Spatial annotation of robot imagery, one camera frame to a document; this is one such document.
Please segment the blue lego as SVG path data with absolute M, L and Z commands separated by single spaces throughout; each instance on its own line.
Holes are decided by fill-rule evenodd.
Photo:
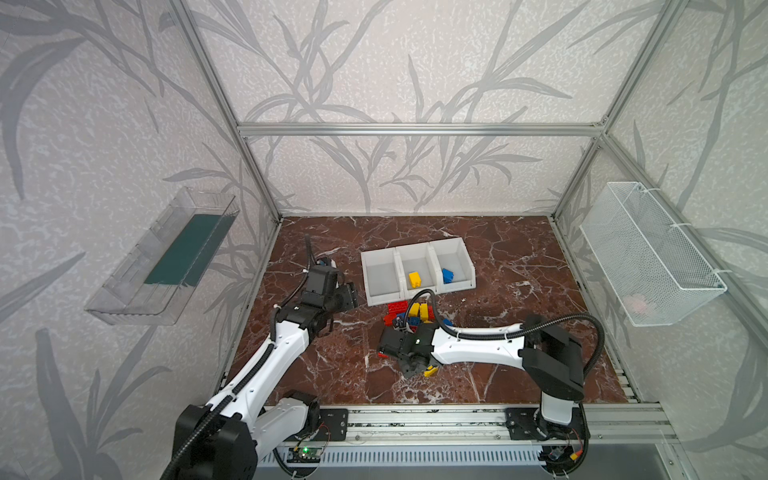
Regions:
M 451 270 L 442 268 L 442 278 L 445 284 L 450 284 L 454 281 L 454 273 Z

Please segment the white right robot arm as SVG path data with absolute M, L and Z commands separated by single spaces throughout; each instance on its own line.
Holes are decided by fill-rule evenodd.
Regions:
M 378 353 L 397 361 L 405 378 L 430 376 L 446 365 L 495 364 L 526 373 L 540 390 L 540 403 L 531 416 L 529 435 L 537 440 L 567 439 L 574 409 L 583 406 L 585 381 L 605 348 L 602 322 L 588 313 L 567 314 L 555 319 L 530 315 L 522 323 L 496 328 L 462 328 L 449 324 L 438 312 L 434 291 L 423 289 L 409 301 L 429 299 L 434 321 L 413 328 L 407 319 L 394 320 L 385 328 Z M 588 359 L 578 339 L 561 327 L 570 321 L 589 323 L 597 340 Z

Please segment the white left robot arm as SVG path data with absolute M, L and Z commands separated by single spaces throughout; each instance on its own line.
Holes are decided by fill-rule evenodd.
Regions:
M 269 334 L 236 376 L 202 406 L 178 417 L 164 479 L 250 479 L 258 464 L 293 435 L 320 428 L 316 397 L 292 393 L 267 400 L 312 341 L 331 332 L 337 313 L 358 306 L 353 283 L 328 256 L 307 254 L 296 289 L 272 311 Z

